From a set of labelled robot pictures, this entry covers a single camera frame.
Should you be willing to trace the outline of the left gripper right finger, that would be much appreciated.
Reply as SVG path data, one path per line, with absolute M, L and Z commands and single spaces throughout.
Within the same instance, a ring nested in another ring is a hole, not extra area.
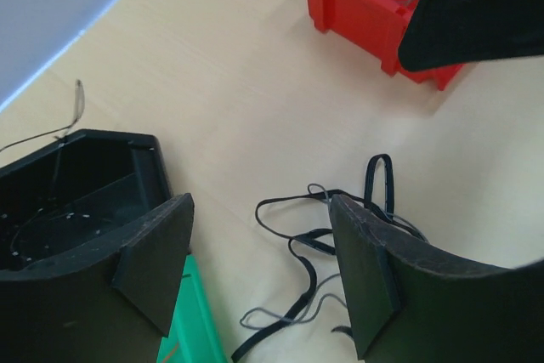
M 540 362 L 543 264 L 443 251 L 346 196 L 331 225 L 354 345 L 367 362 Z

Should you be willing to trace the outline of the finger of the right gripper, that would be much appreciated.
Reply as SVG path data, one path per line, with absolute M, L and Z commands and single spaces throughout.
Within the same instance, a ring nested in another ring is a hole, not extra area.
M 408 71 L 543 54 L 543 0 L 419 0 L 399 46 Z

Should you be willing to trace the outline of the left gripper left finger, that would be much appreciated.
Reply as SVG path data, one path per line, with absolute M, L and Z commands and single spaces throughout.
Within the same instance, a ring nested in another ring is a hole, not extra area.
M 195 204 L 144 216 L 19 271 L 1 273 L 3 362 L 154 362 L 169 333 Z

